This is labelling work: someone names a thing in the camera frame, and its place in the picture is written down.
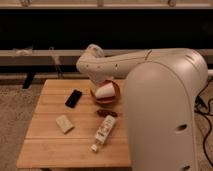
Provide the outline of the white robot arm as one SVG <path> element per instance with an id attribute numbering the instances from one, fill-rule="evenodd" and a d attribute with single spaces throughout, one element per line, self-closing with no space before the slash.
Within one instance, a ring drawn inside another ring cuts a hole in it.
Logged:
<path id="1" fill-rule="evenodd" d="M 77 69 L 96 83 L 124 79 L 122 106 L 133 171 L 198 171 L 195 99 L 207 64 L 188 48 L 150 49 L 105 57 L 89 46 Z"/>

